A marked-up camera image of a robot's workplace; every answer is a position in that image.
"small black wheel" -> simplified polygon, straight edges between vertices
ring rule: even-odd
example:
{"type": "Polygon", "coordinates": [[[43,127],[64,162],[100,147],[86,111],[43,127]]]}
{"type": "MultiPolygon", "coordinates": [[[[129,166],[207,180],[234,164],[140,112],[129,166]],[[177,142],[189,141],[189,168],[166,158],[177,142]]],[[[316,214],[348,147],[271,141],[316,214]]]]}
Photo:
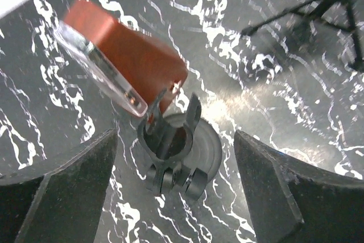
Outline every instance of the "small black wheel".
{"type": "Polygon", "coordinates": [[[167,169],[163,175],[162,187],[160,189],[160,193],[169,193],[173,188],[175,177],[173,176],[173,170],[167,169]]]}
{"type": "Polygon", "coordinates": [[[243,29],[241,32],[240,32],[240,36],[243,37],[243,36],[252,36],[254,35],[257,31],[258,31],[259,28],[257,27],[252,27],[252,26],[249,26],[249,27],[246,27],[245,29],[243,29]]]}
{"type": "Polygon", "coordinates": [[[153,191],[154,178],[157,173],[157,170],[154,164],[148,169],[146,173],[146,188],[149,191],[153,191]]]}
{"type": "Polygon", "coordinates": [[[187,179],[189,185],[186,189],[186,196],[197,201],[204,192],[207,185],[207,174],[200,169],[196,169],[191,177],[187,179]]]}

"black clamp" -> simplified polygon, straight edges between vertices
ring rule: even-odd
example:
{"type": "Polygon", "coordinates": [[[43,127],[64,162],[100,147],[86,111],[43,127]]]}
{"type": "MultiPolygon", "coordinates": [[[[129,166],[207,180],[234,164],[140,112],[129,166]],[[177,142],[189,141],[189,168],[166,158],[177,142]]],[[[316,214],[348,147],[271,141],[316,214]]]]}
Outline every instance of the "black clamp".
{"type": "Polygon", "coordinates": [[[193,93],[186,113],[163,117],[159,103],[162,91],[138,126],[138,138],[152,160],[146,187],[156,196],[173,188],[198,200],[216,175],[222,159],[217,133],[201,119],[201,103],[193,93]]]}

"black plastic part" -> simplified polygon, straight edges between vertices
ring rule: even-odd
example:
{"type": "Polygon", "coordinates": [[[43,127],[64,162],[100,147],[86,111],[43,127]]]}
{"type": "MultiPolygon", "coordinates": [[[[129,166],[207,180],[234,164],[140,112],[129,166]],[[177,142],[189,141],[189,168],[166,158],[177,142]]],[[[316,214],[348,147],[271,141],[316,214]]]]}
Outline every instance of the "black plastic part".
{"type": "Polygon", "coordinates": [[[364,242],[364,181],[302,162],[241,131],[234,149],[258,243],[364,242]]]}
{"type": "Polygon", "coordinates": [[[110,129],[0,178],[0,242],[93,242],[114,164],[110,129]]]}
{"type": "MultiPolygon", "coordinates": [[[[181,126],[185,114],[178,113],[166,116],[164,119],[170,125],[181,126]]],[[[200,119],[193,135],[193,144],[190,153],[184,158],[183,163],[190,169],[198,167],[207,174],[207,183],[216,176],[222,161],[222,144],[219,135],[211,124],[200,119]]]]}
{"type": "Polygon", "coordinates": [[[138,126],[138,138],[153,164],[146,187],[158,196],[173,188],[198,200],[215,177],[222,161],[222,146],[213,127],[201,119],[201,103],[192,94],[186,113],[164,118],[161,92],[138,126]]]}
{"type": "Polygon", "coordinates": [[[307,0],[302,4],[298,4],[294,7],[290,7],[287,9],[284,9],[281,13],[274,15],[273,17],[268,18],[264,22],[260,22],[258,24],[255,24],[253,26],[248,26],[244,28],[241,31],[241,37],[247,35],[251,36],[257,32],[257,30],[264,25],[270,24],[273,21],[276,21],[287,14],[295,14],[310,20],[315,20],[319,23],[322,23],[326,26],[336,28],[338,30],[343,30],[345,32],[348,32],[351,35],[351,38],[353,40],[354,44],[354,50],[355,50],[355,59],[352,64],[349,64],[349,67],[353,70],[356,70],[360,73],[364,72],[364,61],[363,61],[363,53],[362,53],[362,47],[359,40],[359,29],[357,27],[355,17],[354,17],[354,11],[353,11],[353,5],[355,4],[357,0],[307,0]],[[320,4],[310,13],[304,13],[301,12],[300,9],[302,7],[308,6],[314,1],[320,1],[320,4]],[[346,9],[346,15],[349,22],[349,27],[342,27],[340,25],[336,25],[333,23],[330,23],[322,18],[322,16],[336,3],[341,3],[345,6],[346,9]]]}

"orange object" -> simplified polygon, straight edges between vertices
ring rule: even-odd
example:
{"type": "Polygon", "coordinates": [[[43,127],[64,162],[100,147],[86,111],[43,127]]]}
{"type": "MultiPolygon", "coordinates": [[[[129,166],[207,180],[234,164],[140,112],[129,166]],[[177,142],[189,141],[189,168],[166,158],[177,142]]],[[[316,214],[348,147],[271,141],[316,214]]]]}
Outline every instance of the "orange object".
{"type": "Polygon", "coordinates": [[[147,105],[167,88],[168,92],[160,103],[163,113],[187,78],[188,70],[177,52],[156,38],[127,28],[92,2],[77,0],[65,15],[63,22],[60,22],[60,26],[62,29],[55,31],[55,37],[65,48],[69,48],[68,46],[76,41],[77,50],[82,47],[83,54],[90,48],[89,44],[98,49],[98,54],[94,54],[81,65],[86,70],[93,69],[96,65],[96,71],[103,75],[93,74],[99,87],[136,116],[141,117],[147,105]],[[76,35],[85,40],[80,43],[79,37],[70,39],[70,35],[67,34],[69,30],[76,31],[76,35]],[[127,82],[131,85],[130,92],[122,89],[128,86],[127,82]],[[123,104],[123,96],[129,100],[128,106],[123,104]],[[133,111],[133,104],[138,100],[142,104],[138,107],[143,110],[133,111]]]}

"transparent plastic edge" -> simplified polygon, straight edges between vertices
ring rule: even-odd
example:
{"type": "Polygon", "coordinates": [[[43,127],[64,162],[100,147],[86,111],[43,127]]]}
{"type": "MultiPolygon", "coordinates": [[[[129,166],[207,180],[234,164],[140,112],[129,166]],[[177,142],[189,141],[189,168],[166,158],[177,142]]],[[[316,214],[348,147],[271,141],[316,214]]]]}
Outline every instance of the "transparent plastic edge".
{"type": "Polygon", "coordinates": [[[145,100],[115,68],[115,66],[113,66],[110,60],[108,60],[107,57],[95,47],[95,45],[87,41],[87,39],[85,39],[82,34],[77,32],[63,21],[59,21],[58,27],[53,30],[52,34],[57,43],[61,45],[71,57],[75,59],[75,61],[86,72],[86,74],[92,78],[92,80],[104,94],[106,94],[110,99],[115,101],[118,105],[133,115],[137,117],[143,117],[145,115],[148,109],[148,105],[145,100]],[[72,44],[72,42],[77,43],[77,41],[66,40],[63,35],[65,32],[72,33],[74,38],[78,38],[79,40],[87,42],[87,51],[83,51],[72,44]],[[104,74],[104,72],[94,64],[93,60],[90,58],[90,50],[97,50],[98,53],[102,54],[103,61],[108,62],[109,65],[113,67],[113,69],[117,72],[117,75],[114,77],[114,79],[123,90],[120,90],[117,86],[115,86],[104,74]],[[137,107],[135,106],[134,100],[139,102],[137,107]]]}

